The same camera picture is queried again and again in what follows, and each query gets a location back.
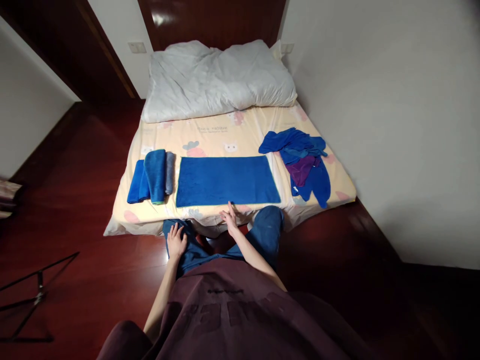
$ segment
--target rolled towel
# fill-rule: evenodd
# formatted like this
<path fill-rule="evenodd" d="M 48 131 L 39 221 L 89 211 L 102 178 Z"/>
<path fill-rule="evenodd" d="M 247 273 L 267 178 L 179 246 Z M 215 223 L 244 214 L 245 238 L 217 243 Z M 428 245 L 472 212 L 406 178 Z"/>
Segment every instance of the rolled towel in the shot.
<path fill-rule="evenodd" d="M 150 187 L 150 199 L 153 205 L 165 203 L 165 164 L 164 149 L 150 151 L 145 156 L 143 169 Z"/>
<path fill-rule="evenodd" d="M 165 194 L 170 195 L 174 192 L 174 175 L 175 175 L 175 154 L 167 151 L 166 153 L 166 178 L 165 178 Z"/>
<path fill-rule="evenodd" d="M 133 178 L 131 179 L 126 202 L 137 204 L 146 199 L 150 199 L 150 187 L 144 171 L 144 161 L 138 160 L 133 171 Z"/>

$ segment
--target pile of towels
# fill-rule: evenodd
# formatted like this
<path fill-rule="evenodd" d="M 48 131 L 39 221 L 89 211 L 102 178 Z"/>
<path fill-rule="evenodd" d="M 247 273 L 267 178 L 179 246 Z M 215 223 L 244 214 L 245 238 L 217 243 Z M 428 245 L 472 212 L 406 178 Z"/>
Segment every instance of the pile of towels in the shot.
<path fill-rule="evenodd" d="M 290 173 L 291 194 L 308 201 L 313 192 L 320 206 L 326 209 L 331 192 L 329 173 L 321 158 L 328 156 L 324 151 L 326 146 L 320 136 L 313 137 L 291 127 L 279 133 L 269 131 L 258 152 L 280 152 Z"/>
<path fill-rule="evenodd" d="M 145 160 L 138 160 L 133 172 L 127 203 L 137 204 L 151 199 L 153 205 L 165 203 L 165 195 L 174 191 L 175 154 L 164 149 L 150 151 Z"/>

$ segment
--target hand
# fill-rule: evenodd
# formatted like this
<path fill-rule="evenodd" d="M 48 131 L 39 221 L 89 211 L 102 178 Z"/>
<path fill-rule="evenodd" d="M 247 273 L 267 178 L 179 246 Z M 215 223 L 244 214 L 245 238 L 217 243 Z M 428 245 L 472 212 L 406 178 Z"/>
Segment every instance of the hand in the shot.
<path fill-rule="evenodd" d="M 187 234 L 184 233 L 183 238 L 181 238 L 183 229 L 183 226 L 179 228 L 178 222 L 176 222 L 175 225 L 172 225 L 170 228 L 170 232 L 168 233 L 168 237 L 166 239 L 168 243 L 168 254 L 170 255 L 170 259 L 180 259 L 187 248 Z"/>
<path fill-rule="evenodd" d="M 238 230 L 239 227 L 237 226 L 237 217 L 235 216 L 232 203 L 230 201 L 228 202 L 228 212 L 222 210 L 219 212 L 219 214 L 221 219 L 226 222 L 228 233 L 233 237 L 235 230 Z"/>

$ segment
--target blue towel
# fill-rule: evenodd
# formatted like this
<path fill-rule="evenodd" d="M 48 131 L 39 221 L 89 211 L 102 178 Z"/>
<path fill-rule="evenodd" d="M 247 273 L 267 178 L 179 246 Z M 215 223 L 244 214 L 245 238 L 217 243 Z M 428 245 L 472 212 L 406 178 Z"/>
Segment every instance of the blue towel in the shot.
<path fill-rule="evenodd" d="M 165 194 L 170 195 L 174 192 L 174 176 L 175 176 L 175 154 L 167 151 L 166 153 L 166 178 L 165 178 Z"/>
<path fill-rule="evenodd" d="M 279 203 L 266 156 L 182 157 L 176 207 Z"/>
<path fill-rule="evenodd" d="M 164 149 L 150 151 L 143 163 L 153 205 L 165 203 L 165 157 Z"/>
<path fill-rule="evenodd" d="M 315 158 L 328 156 L 324 151 L 327 144 L 321 136 L 310 136 L 303 131 L 291 127 L 279 133 L 269 131 L 258 152 L 266 154 L 280 151 L 281 158 L 285 165 L 295 164 L 300 158 L 311 155 Z"/>
<path fill-rule="evenodd" d="M 138 160 L 135 165 L 126 202 L 129 204 L 136 204 L 141 203 L 146 199 L 150 199 L 149 183 L 144 171 L 144 161 Z"/>
<path fill-rule="evenodd" d="M 293 196 L 300 195 L 304 201 L 308 201 L 313 191 L 320 206 L 326 209 L 331 193 L 330 176 L 321 158 L 321 156 L 328 155 L 324 151 L 326 146 L 320 136 L 312 137 L 291 127 L 279 133 L 269 131 L 258 148 L 258 152 L 266 154 L 279 151 L 286 166 L 296 164 L 307 156 L 313 156 L 319 160 L 318 166 L 312 166 L 304 186 L 297 186 L 290 176 L 291 194 Z"/>
<path fill-rule="evenodd" d="M 300 195 L 304 201 L 308 201 L 313 192 L 320 207 L 322 209 L 327 208 L 327 200 L 330 198 L 331 186 L 329 173 L 323 161 L 320 161 L 318 166 L 312 166 L 304 186 L 296 186 L 292 176 L 290 176 L 290 185 L 293 196 Z"/>

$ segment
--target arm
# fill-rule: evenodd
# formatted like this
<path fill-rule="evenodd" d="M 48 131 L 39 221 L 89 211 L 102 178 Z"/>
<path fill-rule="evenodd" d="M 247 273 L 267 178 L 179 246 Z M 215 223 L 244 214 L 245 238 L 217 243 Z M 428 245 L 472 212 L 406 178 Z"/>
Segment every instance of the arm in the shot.
<path fill-rule="evenodd" d="M 171 227 L 170 233 L 166 239 L 168 242 L 170 258 L 166 263 L 165 275 L 163 276 L 160 288 L 158 289 L 155 301 L 153 302 L 150 314 L 148 315 L 145 327 L 143 328 L 143 332 L 148 336 L 152 343 L 155 342 L 160 333 L 162 317 L 175 285 L 180 257 L 187 248 L 187 234 L 183 234 L 183 239 L 181 239 L 180 236 L 184 227 L 182 226 L 180 229 L 178 227 L 179 224 L 175 223 L 175 226 Z"/>
<path fill-rule="evenodd" d="M 287 291 L 285 285 L 280 280 L 277 273 L 272 269 L 269 263 L 263 258 L 262 255 L 253 247 L 253 245 L 247 240 L 245 235 L 239 230 L 237 226 L 235 211 L 232 207 L 232 203 L 228 202 L 228 212 L 221 211 L 220 216 L 225 220 L 228 226 L 228 233 L 235 240 L 236 244 L 240 248 L 241 254 L 245 258 L 245 261 L 257 269 L 261 273 L 265 274 L 270 280 L 272 280 L 280 289 Z"/>

